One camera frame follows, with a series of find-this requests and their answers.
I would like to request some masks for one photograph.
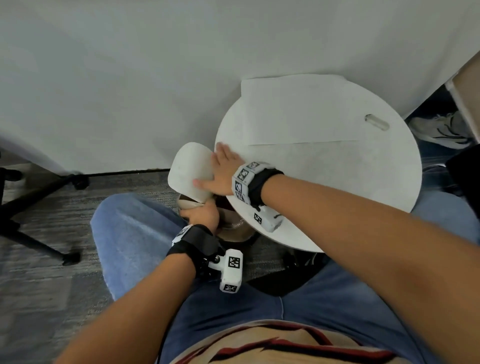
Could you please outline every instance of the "person's right arm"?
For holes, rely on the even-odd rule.
[[[232,194],[243,160],[219,145],[212,162],[214,180],[196,185]],[[448,362],[480,363],[479,247],[393,207],[284,175],[271,177],[261,196]]]

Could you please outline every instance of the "person's left hand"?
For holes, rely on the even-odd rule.
[[[205,225],[214,235],[218,227],[218,222],[220,221],[220,215],[216,208],[215,200],[212,198],[207,200],[203,206],[181,210],[180,216],[188,218],[189,223],[192,225]]]

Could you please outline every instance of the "white paper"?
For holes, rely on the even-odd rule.
[[[242,81],[244,143],[357,140],[364,115],[352,112],[348,84],[341,76],[318,74]]]
[[[179,194],[204,203],[212,197],[211,192],[193,186],[194,179],[212,180],[210,162],[212,151],[198,143],[187,143],[177,152],[168,173],[168,185]]]

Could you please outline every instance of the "gray wall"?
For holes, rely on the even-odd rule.
[[[54,171],[168,168],[186,142],[213,146],[242,79],[294,73],[341,74],[403,115],[480,49],[479,15],[466,0],[0,0],[0,142]]]

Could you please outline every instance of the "shirt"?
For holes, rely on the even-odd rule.
[[[409,364],[388,350],[362,346],[338,332],[278,320],[253,321],[218,332],[172,364],[365,363]]]

